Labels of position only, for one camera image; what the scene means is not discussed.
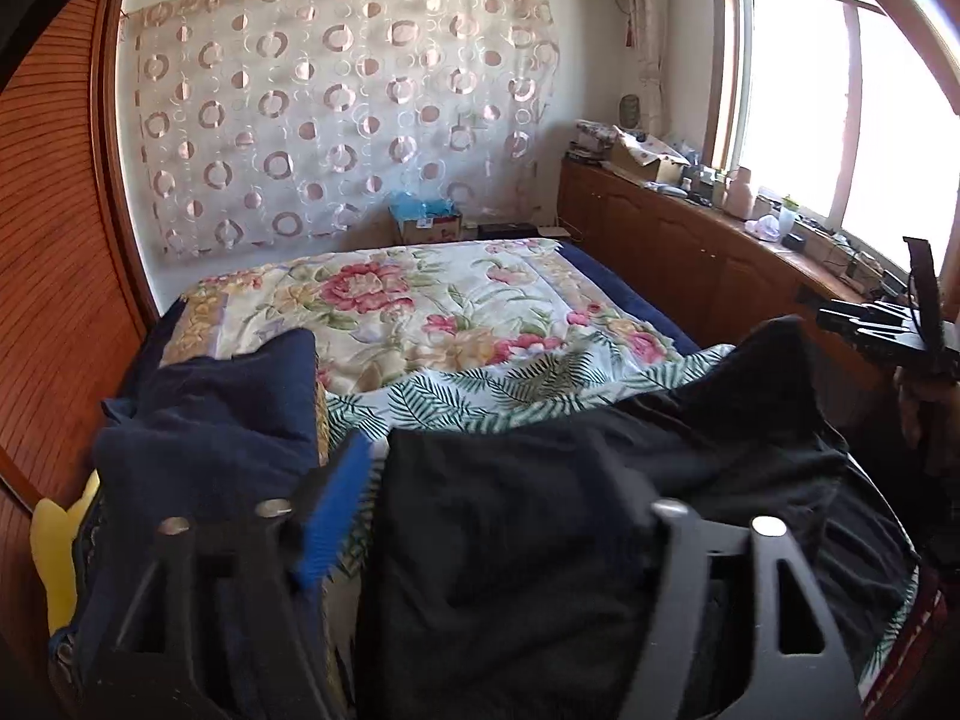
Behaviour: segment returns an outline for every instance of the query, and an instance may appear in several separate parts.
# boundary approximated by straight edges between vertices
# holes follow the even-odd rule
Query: window frame
[[[905,281],[908,274],[902,266],[843,227],[853,186],[853,170],[856,167],[863,111],[863,53],[859,12],[861,7],[881,14],[883,11],[871,0],[839,1],[844,5],[844,20],[850,47],[843,151],[829,214],[819,214],[803,205],[800,206],[800,213],[813,218],[827,229],[842,233],[856,250],[870,254],[887,271]],[[714,13],[713,82],[710,89],[707,133],[704,137],[704,160],[710,160],[714,167],[728,172],[738,164],[750,115],[754,0],[714,0],[714,6],[718,11]],[[757,194],[767,199],[782,199],[782,196],[770,187],[758,187]],[[955,213],[960,213],[960,203]],[[952,261],[952,252],[958,247],[957,238],[957,225],[954,224],[941,274],[946,274],[951,269],[949,262]]]

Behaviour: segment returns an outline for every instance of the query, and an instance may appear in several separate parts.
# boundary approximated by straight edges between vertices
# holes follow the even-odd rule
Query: wooden countertop
[[[776,256],[779,260],[783,261],[786,264],[789,264],[791,268],[798,271],[798,274],[803,277],[803,280],[808,282],[811,288],[816,290],[820,295],[824,295],[825,298],[832,298],[835,300],[846,300],[848,303],[863,303],[867,298],[864,298],[863,295],[856,292],[849,285],[845,284],[843,281],[838,279],[830,271],[824,268],[820,263],[811,260],[809,257],[806,257],[803,254],[789,250],[783,244],[774,244],[774,242],[761,241],[759,238],[755,238],[750,235],[744,228],[743,222],[738,220],[738,218],[733,218],[730,215],[723,213],[716,208],[706,208],[703,205],[689,202],[688,200],[681,199],[680,197],[671,197],[669,194],[660,194],[657,191],[646,189],[645,187],[640,186],[640,184],[635,184],[634,182],[627,180],[622,175],[611,172],[610,170],[604,170],[601,167],[592,167],[589,165],[583,165],[581,163],[573,163],[578,167],[582,167],[584,170],[589,170],[590,172],[597,173],[598,177],[603,177],[604,180],[617,180],[623,181],[625,184],[630,184],[635,190],[643,191],[646,194],[651,194],[654,197],[664,201],[664,202],[673,202],[679,204],[690,213],[697,215],[703,220],[707,220],[710,224],[716,224],[721,227],[726,227],[728,230],[736,233],[741,239],[747,242],[748,245],[755,245],[756,247],[763,248],[764,250],[770,252],[772,255]]]

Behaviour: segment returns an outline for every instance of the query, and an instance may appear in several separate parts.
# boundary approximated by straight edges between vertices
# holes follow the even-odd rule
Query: circle pattern curtain
[[[120,50],[128,199],[169,257],[334,235],[391,191],[532,213],[560,60],[546,0],[163,1]]]

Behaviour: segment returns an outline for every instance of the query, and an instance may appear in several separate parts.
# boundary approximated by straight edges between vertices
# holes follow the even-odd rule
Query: cabinet door
[[[573,242],[593,257],[602,248],[604,200],[588,167],[563,163],[557,215],[560,224],[568,228]]]
[[[641,294],[702,343],[704,319],[719,277],[718,255],[712,231],[687,216],[656,220]]]
[[[716,289],[704,321],[703,343],[740,343],[765,319],[789,313],[796,290],[781,269],[770,268],[773,258],[760,262],[730,255],[719,266]]]
[[[601,228],[603,247],[594,256],[643,296],[650,286],[650,241],[658,222],[653,212],[627,196],[607,196]]]

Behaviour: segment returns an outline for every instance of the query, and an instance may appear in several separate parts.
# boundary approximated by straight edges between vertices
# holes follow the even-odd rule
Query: bed
[[[378,442],[392,427],[498,433],[672,389],[700,378],[733,349],[699,350],[668,317],[572,245],[531,239],[392,247],[200,282],[147,338],[124,396],[136,403],[158,368],[237,359],[299,328],[314,338],[320,461],[352,429]],[[851,495],[868,500],[868,508],[884,507],[853,459],[850,468],[853,487],[862,487]],[[361,573],[377,481],[374,471],[340,555],[345,586]],[[102,526],[98,497],[75,544],[80,608],[83,589],[96,580]],[[929,581],[920,587],[906,533],[896,539],[893,551],[904,558],[898,603],[884,602],[877,643],[858,658],[867,706],[876,706],[877,693],[891,682],[887,661],[901,646],[907,620],[909,629],[915,625],[915,599],[923,596],[931,608],[943,601],[931,594]],[[56,632],[51,646],[56,673],[72,685],[83,678],[78,664],[90,657],[74,651],[76,623]]]

